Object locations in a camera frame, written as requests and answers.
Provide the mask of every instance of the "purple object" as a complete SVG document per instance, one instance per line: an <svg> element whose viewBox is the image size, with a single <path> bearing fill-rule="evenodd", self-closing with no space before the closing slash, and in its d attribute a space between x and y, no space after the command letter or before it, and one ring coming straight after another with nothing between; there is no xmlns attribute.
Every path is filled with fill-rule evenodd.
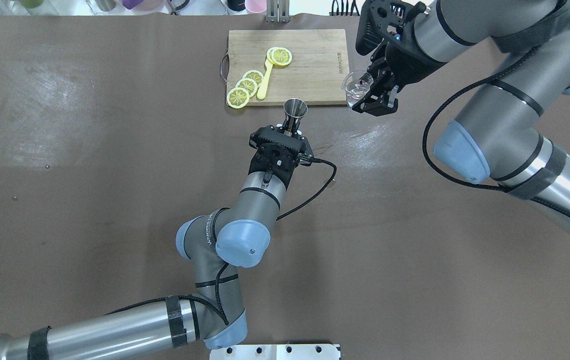
<svg viewBox="0 0 570 360"><path fill-rule="evenodd" d="M138 4L141 4L143 0L123 0L123 6L128 10L134 9Z"/></svg>

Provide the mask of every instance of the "metal bracket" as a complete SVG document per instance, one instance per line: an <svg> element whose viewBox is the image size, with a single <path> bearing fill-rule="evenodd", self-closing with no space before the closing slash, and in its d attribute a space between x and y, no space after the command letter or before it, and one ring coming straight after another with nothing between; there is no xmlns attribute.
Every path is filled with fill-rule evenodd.
<svg viewBox="0 0 570 360"><path fill-rule="evenodd" d="M290 0L267 0L268 23L289 23L290 18Z"/></svg>
<svg viewBox="0 0 570 360"><path fill-rule="evenodd" d="M339 344L235 345L212 350L209 360L340 360Z"/></svg>

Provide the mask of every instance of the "pink cup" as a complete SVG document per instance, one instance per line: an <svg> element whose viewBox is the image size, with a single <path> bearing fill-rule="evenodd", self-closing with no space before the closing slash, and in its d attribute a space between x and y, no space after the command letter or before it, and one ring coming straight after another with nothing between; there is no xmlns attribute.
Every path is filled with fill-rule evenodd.
<svg viewBox="0 0 570 360"><path fill-rule="evenodd" d="M267 10L267 0L245 0L245 9L253 14L260 14Z"/></svg>

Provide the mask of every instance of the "metal jigger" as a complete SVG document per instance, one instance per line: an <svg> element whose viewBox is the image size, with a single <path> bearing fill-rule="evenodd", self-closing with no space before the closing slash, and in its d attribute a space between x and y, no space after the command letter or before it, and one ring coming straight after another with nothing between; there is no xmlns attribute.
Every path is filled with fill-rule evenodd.
<svg viewBox="0 0 570 360"><path fill-rule="evenodd" d="M291 136L299 129L299 125L301 124L299 120L308 113L308 105L299 98L290 98L290 100L285 101L283 111L285 111L283 130L289 133L287 135Z"/></svg>

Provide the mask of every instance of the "gray tabletop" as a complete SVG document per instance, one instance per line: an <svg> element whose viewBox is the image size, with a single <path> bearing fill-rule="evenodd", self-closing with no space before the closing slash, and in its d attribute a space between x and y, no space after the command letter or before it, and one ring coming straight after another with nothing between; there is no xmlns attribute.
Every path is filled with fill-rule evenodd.
<svg viewBox="0 0 570 360"><path fill-rule="evenodd" d="M0 333L24 335L194 291L179 226L233 205L248 136L278 107L224 104L228 30L344 28L294 16L0 17ZM247 344L333 342L344 359L570 359L570 235L423 161L432 112L488 75L484 42L400 94L393 115L311 107L301 130L339 167L240 271ZM464 100L442 114L435 135ZM537 127L570 154L570 97ZM283 209L331 173L294 173ZM207 359L202 342L150 359Z"/></svg>

